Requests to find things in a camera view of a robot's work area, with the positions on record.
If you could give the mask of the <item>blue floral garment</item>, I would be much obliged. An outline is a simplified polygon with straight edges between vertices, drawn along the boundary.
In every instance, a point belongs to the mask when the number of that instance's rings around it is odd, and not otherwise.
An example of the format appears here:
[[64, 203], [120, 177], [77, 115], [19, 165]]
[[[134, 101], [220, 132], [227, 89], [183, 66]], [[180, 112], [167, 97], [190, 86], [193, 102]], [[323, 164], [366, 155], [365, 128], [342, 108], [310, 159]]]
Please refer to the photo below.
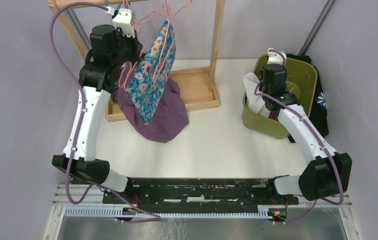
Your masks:
[[[159, 31], [165, 29], [164, 23], [160, 27]], [[159, 31], [156, 34], [154, 41], [164, 42], [164, 37], [159, 33]], [[167, 84], [168, 77], [170, 76], [176, 55], [176, 50], [174, 54], [169, 55], [169, 57], [165, 61], [163, 69], [159, 74], [159, 77], [157, 78], [156, 83], [154, 83], [152, 77], [156, 66], [158, 65], [158, 60], [161, 52], [155, 51], [153, 43], [146, 52], [142, 61], [135, 68], [133, 79], [128, 86], [128, 94], [145, 125], [150, 124], [153, 115], [158, 107], [159, 101]]]

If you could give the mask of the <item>white garment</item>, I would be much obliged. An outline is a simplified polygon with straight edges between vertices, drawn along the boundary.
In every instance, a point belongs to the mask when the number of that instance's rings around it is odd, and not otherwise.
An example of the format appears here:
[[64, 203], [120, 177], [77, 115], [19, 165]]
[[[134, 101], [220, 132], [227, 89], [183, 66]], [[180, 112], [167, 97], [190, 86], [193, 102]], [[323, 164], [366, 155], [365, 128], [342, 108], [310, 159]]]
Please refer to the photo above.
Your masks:
[[260, 80], [258, 77], [253, 72], [249, 72], [243, 76], [242, 81], [245, 87], [249, 110], [255, 114], [268, 118], [271, 112], [267, 110], [265, 101], [262, 96], [259, 95], [260, 91], [257, 89], [257, 86], [260, 83]]

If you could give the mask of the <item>red polka dot skirt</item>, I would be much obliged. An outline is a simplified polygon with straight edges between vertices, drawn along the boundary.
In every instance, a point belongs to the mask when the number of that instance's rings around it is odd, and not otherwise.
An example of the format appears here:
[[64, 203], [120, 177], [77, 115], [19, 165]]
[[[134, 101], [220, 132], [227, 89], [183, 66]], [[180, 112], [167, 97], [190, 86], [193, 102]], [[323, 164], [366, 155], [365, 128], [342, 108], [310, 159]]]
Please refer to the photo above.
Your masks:
[[272, 112], [270, 112], [269, 116], [268, 116], [269, 119], [272, 119], [272, 120], [277, 120], [277, 118], [274, 116], [274, 114]]

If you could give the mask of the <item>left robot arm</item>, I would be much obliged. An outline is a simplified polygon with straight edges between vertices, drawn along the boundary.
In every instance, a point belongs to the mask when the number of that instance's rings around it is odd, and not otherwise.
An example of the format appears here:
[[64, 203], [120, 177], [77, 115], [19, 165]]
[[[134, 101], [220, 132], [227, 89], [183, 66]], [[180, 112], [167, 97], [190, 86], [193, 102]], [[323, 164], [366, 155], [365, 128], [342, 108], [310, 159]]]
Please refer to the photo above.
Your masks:
[[115, 197], [126, 204], [133, 200], [134, 189], [129, 178], [112, 170], [106, 160], [97, 159], [96, 145], [104, 107], [109, 102], [121, 67], [140, 59], [142, 49], [137, 33], [124, 33], [121, 28], [103, 24], [90, 34], [91, 49], [79, 72], [79, 96], [70, 140], [52, 165], [82, 181], [102, 185], [115, 191]]

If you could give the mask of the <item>purple garment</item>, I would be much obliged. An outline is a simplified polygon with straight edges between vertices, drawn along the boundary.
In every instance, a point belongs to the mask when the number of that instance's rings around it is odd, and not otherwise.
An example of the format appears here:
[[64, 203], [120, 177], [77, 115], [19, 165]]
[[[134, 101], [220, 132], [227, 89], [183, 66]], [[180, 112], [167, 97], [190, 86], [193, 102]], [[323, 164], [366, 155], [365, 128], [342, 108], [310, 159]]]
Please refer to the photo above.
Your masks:
[[150, 124], [143, 123], [133, 101], [124, 89], [116, 85], [112, 96], [129, 123], [147, 140], [167, 143], [189, 124], [189, 116], [181, 98], [180, 87], [172, 78], [167, 81]]

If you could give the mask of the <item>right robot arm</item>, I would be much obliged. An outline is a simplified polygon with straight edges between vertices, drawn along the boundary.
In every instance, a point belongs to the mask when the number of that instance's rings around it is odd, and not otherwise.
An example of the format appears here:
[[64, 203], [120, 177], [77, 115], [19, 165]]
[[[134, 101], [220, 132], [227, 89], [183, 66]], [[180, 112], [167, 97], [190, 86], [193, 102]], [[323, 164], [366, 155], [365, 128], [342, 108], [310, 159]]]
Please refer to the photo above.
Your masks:
[[349, 185], [351, 157], [325, 141], [300, 100], [286, 90], [287, 72], [283, 65], [267, 64], [260, 72], [261, 81], [254, 93], [264, 98], [267, 110], [286, 128], [307, 162], [300, 175], [277, 177], [265, 191], [267, 201], [278, 204], [286, 195], [296, 195], [309, 201], [322, 199], [341, 205]]

